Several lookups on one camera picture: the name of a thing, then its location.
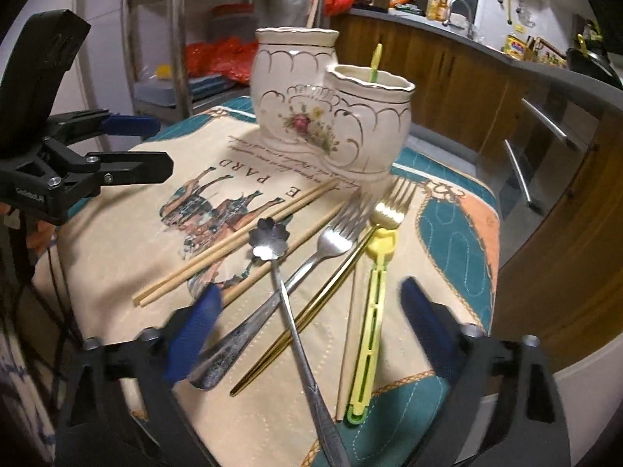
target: flower-shaped spoon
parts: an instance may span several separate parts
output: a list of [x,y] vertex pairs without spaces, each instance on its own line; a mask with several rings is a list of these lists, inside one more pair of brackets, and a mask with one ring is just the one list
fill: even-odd
[[310,408],[311,418],[313,419],[316,433],[320,446],[322,446],[327,462],[330,467],[350,467],[348,456],[344,444],[335,427],[329,410],[326,408],[325,401],[320,395],[320,390],[316,384],[316,380],[312,374],[309,361],[303,350],[301,338],[298,335],[297,325],[294,321],[292,308],[290,307],[290,299],[288,291],[283,283],[279,264],[277,260],[282,257],[288,249],[288,236],[290,234],[283,225],[278,225],[272,218],[260,219],[257,222],[257,228],[251,230],[248,234],[249,242],[253,247],[253,255],[257,256],[264,262],[270,262],[270,270],[279,293],[281,294],[281,307],[285,313],[288,328],[292,335],[292,348],[294,349],[294,358],[297,361],[297,369],[303,389],[307,398],[307,404]]

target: table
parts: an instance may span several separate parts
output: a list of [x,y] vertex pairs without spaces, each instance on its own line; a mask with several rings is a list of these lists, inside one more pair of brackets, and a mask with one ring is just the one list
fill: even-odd
[[[301,159],[293,163],[292,157],[277,156],[262,148],[256,136],[255,116],[246,97],[176,124],[139,146],[144,151],[169,152],[175,162],[169,181],[104,188],[101,196],[89,201],[63,227],[58,258],[85,337],[97,335],[105,343],[130,340],[142,328],[160,326],[173,310],[191,303],[192,293],[201,287],[197,280],[148,307],[134,308],[130,300],[132,293],[154,277],[179,266],[181,257],[196,242],[166,226],[167,206],[182,197],[185,187],[195,195],[186,205],[204,216],[210,209],[231,205],[244,206],[236,211],[239,215],[259,215],[283,196],[326,177],[312,163]],[[381,357],[370,411],[359,427],[338,425],[357,467],[400,466],[430,425],[447,391],[444,381],[430,370],[400,310],[400,281],[414,275],[425,292],[448,305],[460,322],[477,323],[487,331],[494,304],[499,221],[491,192],[476,179],[410,149],[401,152],[391,172],[417,182],[419,187],[388,269]],[[326,212],[350,194],[352,188],[343,183],[339,191],[306,208],[311,209],[308,213],[297,213],[289,230],[296,234],[319,212]],[[197,226],[200,218],[195,220]],[[292,272],[314,248],[315,239],[298,249],[283,264],[284,274]],[[340,261],[323,263],[293,294],[295,313]],[[47,265],[43,260],[37,268],[35,280],[42,290],[50,289]],[[247,251],[237,251],[202,278],[227,286],[243,279],[249,265]],[[351,297],[365,299],[370,268],[369,259],[362,259],[302,334],[330,410],[336,405]],[[236,326],[271,291],[268,277],[254,285],[225,309],[214,338]],[[231,386],[283,328],[276,314],[212,391],[201,391],[186,381],[176,385],[174,391],[189,419],[224,467],[326,465],[324,456],[318,455],[313,424],[289,350],[240,395],[229,396]],[[127,395],[132,409],[140,412],[140,401],[131,384],[127,385]]]

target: yellow plastic spoon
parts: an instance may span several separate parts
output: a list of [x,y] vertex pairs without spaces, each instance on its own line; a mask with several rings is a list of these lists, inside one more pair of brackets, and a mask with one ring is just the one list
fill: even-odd
[[372,399],[372,388],[375,383],[376,364],[379,358],[379,346],[381,345],[387,263],[394,254],[397,243],[397,230],[379,228],[366,248],[369,256],[375,260],[375,265],[370,272],[368,304],[366,305],[366,316],[359,345],[357,369],[347,410],[347,420],[353,425],[361,424],[366,418],[370,399]]

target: gold fork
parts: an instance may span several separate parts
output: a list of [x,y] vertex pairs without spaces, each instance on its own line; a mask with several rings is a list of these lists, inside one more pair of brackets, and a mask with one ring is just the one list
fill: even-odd
[[[296,317],[295,323],[297,325],[298,332],[302,332],[303,329],[312,322],[320,310],[344,283],[351,271],[353,271],[357,261],[365,252],[366,246],[372,240],[376,230],[379,228],[395,230],[398,226],[400,226],[409,210],[410,203],[413,199],[413,195],[415,194],[415,186],[415,183],[408,181],[403,177],[397,177],[392,182],[391,186],[387,188],[381,201],[376,204],[375,210],[370,218],[372,228],[357,244],[350,256],[344,260],[342,265],[340,265],[340,267],[333,273],[320,291],[316,293],[316,295]],[[253,367],[248,370],[242,379],[236,383],[229,394],[234,397],[246,388],[290,345],[291,341],[292,337],[289,330],[282,332],[277,340],[273,342],[270,348],[268,348],[268,351],[266,351],[253,365]]]

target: screw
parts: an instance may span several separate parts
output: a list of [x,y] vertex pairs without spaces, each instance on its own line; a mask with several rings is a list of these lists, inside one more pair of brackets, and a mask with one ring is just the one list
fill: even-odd
[[541,341],[535,335],[525,335],[522,340],[526,346],[530,346],[531,348],[538,348],[539,344],[541,344]]
[[475,339],[482,337],[483,335],[482,329],[478,325],[475,325],[474,323],[465,323],[461,327],[461,331],[463,332],[463,335],[466,335],[467,337],[472,337]]
[[160,337],[160,332],[157,328],[150,326],[141,332],[140,339],[145,342],[153,341]]
[[90,337],[86,341],[84,341],[84,349],[87,351],[91,351],[91,349],[97,349],[102,344],[97,337]]

